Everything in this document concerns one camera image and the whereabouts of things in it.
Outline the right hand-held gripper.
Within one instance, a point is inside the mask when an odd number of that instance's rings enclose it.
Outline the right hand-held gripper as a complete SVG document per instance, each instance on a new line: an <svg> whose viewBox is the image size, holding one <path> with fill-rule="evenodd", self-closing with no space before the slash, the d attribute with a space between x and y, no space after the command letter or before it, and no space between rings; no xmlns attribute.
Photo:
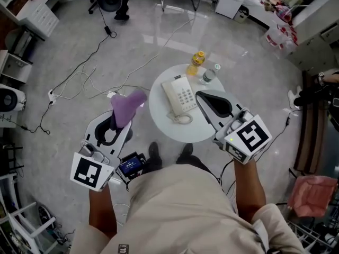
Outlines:
<svg viewBox="0 0 339 254"><path fill-rule="evenodd" d="M232 94L200 90L196 92L195 99L204 118L216 131L213 142L243 165L272 140L261 117L253 115L247 108L242 109Z"/></svg>

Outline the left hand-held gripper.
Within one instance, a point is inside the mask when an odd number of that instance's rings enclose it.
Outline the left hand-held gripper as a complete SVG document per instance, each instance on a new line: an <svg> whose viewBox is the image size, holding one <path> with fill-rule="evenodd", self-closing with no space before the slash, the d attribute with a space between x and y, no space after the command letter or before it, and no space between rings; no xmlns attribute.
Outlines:
<svg viewBox="0 0 339 254"><path fill-rule="evenodd" d="M119 184L114 177L119 154L132 137L132 121L119 128L111 117L112 111L107 111L89 123L81 149L73 157L70 180L96 192L108 183Z"/></svg>

